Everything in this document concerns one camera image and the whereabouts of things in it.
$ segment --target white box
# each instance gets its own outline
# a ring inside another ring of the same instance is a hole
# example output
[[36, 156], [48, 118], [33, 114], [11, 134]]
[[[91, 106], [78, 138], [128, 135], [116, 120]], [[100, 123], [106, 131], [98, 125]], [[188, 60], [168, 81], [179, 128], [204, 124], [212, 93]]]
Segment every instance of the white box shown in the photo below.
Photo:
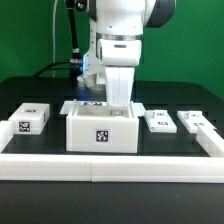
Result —
[[14, 134], [39, 135], [50, 116], [50, 105], [23, 103], [9, 118]]
[[0, 122], [0, 153], [8, 145], [13, 137], [13, 126], [11, 121]]
[[136, 153], [138, 124], [132, 102], [123, 116], [112, 116], [107, 106], [81, 105], [76, 101], [66, 119], [66, 149]]

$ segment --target black tabletop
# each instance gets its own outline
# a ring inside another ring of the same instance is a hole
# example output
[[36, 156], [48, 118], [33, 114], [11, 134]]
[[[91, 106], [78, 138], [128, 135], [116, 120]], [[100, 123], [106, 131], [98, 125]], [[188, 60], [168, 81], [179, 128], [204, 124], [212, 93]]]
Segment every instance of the black tabletop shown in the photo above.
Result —
[[[15, 135], [3, 153], [80, 154], [66, 152], [66, 117], [59, 114], [64, 101], [74, 99], [106, 101], [106, 96], [105, 92], [78, 88], [69, 79], [19, 77], [1, 83], [1, 120], [7, 120], [22, 103], [49, 103], [51, 110], [40, 136]], [[146, 110], [167, 110], [177, 125], [175, 134], [151, 133], [145, 119], [139, 118], [137, 155], [208, 156], [196, 142], [196, 134], [189, 134], [177, 118], [178, 110], [202, 111], [222, 135], [224, 104], [199, 85], [137, 81], [132, 100], [143, 103]]]
[[[0, 84], [0, 120], [24, 102], [50, 103], [40, 136], [15, 136], [3, 153], [67, 154], [65, 100], [105, 101], [105, 92], [78, 88], [68, 79], [10, 78]], [[140, 118], [139, 156], [208, 156], [177, 118], [178, 110], [201, 110], [224, 136], [224, 102], [192, 83], [134, 83], [132, 100], [147, 110], [168, 110], [177, 134], [150, 133]], [[223, 184], [0, 182], [0, 223], [222, 224]]]

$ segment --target white plastic block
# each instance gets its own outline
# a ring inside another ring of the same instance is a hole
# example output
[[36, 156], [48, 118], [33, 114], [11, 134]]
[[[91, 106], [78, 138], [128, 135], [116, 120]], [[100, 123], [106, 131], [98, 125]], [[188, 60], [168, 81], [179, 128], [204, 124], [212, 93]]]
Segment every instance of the white plastic block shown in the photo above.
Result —
[[14, 134], [39, 135], [50, 116], [49, 104], [23, 103], [9, 118]]
[[122, 116], [106, 106], [76, 102], [66, 120], [67, 151], [136, 153], [138, 118], [133, 104]]
[[174, 124], [166, 110], [145, 111], [145, 119], [151, 132], [177, 132], [177, 126]]
[[198, 127], [216, 129], [203, 115], [202, 111], [178, 111], [178, 118], [190, 133], [197, 133]]
[[199, 126], [196, 140], [211, 157], [224, 157], [224, 139], [215, 130]]
[[13, 126], [11, 121], [0, 122], [0, 153], [8, 145], [13, 137]]
[[133, 103], [135, 113], [138, 117], [144, 117], [145, 116], [145, 107], [142, 103]]

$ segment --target cable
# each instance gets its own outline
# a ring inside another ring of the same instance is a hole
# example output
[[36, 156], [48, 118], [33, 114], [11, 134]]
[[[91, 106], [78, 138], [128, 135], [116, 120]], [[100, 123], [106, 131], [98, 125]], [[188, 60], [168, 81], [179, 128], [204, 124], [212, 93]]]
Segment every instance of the cable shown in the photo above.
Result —
[[54, 9], [53, 9], [53, 24], [52, 24], [52, 38], [53, 38], [53, 63], [56, 61], [56, 12], [57, 12], [57, 5], [58, 0], [54, 2]]
[[65, 68], [54, 68], [57, 65], [61, 65], [61, 64], [70, 64], [70, 61], [58, 61], [58, 62], [54, 62], [50, 65], [47, 65], [46, 67], [42, 68], [41, 70], [39, 70], [38, 72], [36, 72], [33, 77], [39, 77], [43, 72], [45, 71], [56, 71], [56, 70], [63, 70]]

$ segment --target small white block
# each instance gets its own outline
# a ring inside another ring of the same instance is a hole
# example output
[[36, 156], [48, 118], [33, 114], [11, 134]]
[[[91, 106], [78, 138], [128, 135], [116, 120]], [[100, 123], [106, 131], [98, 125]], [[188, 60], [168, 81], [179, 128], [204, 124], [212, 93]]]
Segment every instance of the small white block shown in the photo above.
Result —
[[137, 117], [144, 117], [145, 116], [145, 107], [142, 103], [133, 103], [135, 113]]
[[13, 137], [13, 126], [11, 121], [0, 122], [0, 153], [8, 145]]
[[199, 126], [196, 140], [211, 157], [224, 157], [224, 140], [215, 130]]
[[202, 111], [178, 111], [178, 118], [190, 133], [197, 133], [198, 127], [216, 129], [203, 115]]
[[177, 126], [174, 124], [166, 110], [145, 111], [145, 119], [151, 132], [177, 132]]
[[23, 103], [9, 118], [14, 134], [39, 135], [50, 116], [49, 104]]

